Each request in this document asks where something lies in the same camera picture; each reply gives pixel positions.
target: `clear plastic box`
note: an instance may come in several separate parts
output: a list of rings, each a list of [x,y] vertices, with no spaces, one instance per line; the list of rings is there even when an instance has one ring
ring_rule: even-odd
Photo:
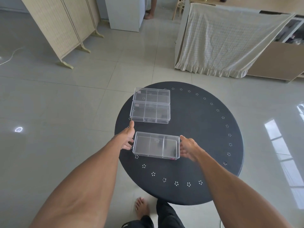
[[[135,88],[133,101],[170,104],[170,90]]]
[[[176,160],[179,154],[179,137],[172,135],[136,132],[133,153],[141,156]]]
[[[168,124],[170,90],[135,88],[130,118],[135,122]]]

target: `person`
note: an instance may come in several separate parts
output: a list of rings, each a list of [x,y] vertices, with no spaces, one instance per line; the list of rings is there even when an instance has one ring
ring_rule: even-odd
[[[113,195],[119,153],[121,149],[131,149],[134,133],[134,122],[130,121],[128,128],[77,166],[47,198],[30,227],[104,227]],[[200,165],[226,228],[291,228],[266,199],[219,165],[193,139],[182,135],[180,139],[181,158],[189,158]],[[153,227],[145,199],[137,199],[135,207],[138,220],[128,222],[123,227]],[[156,209],[160,228],[184,227],[168,203],[158,200]]]
[[[151,8],[149,10],[146,10],[146,15],[143,17],[144,19],[152,19],[154,18],[154,12],[156,8],[157,0],[151,0]]]

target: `human hand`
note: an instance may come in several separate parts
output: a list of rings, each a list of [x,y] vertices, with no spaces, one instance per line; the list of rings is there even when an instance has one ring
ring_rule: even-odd
[[[123,145],[122,149],[130,150],[132,148],[132,145],[129,143],[133,143],[133,136],[135,134],[134,129],[134,121],[130,121],[129,127],[125,128],[122,132],[120,132],[117,136],[121,137],[123,139]]]
[[[183,135],[179,136],[181,139],[179,149],[180,156],[187,157],[192,161],[197,161],[196,154],[204,150],[192,138],[185,138]]]

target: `tiled floor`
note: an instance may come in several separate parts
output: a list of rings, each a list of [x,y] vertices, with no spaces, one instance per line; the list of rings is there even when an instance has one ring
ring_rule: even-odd
[[[0,12],[0,227],[26,227],[51,191],[114,135],[117,115],[135,87],[160,81],[192,83],[231,110],[244,138],[240,178],[294,227],[304,227],[304,88],[264,78],[212,77],[173,69],[180,19],[158,9],[140,33],[100,25],[105,38],[84,42],[91,54],[56,57],[29,15]],[[15,129],[22,127],[20,133]],[[119,165],[106,227],[135,218],[134,200],[155,199]],[[219,227],[213,202],[173,206],[186,227]],[[157,224],[157,216],[152,215]]]

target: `person's right hand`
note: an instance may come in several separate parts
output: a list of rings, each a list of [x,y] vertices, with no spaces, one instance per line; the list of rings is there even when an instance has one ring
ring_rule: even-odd
[[[180,156],[187,157],[192,161],[197,161],[196,154],[198,152],[204,151],[192,138],[185,138],[183,135],[179,136],[180,142]]]

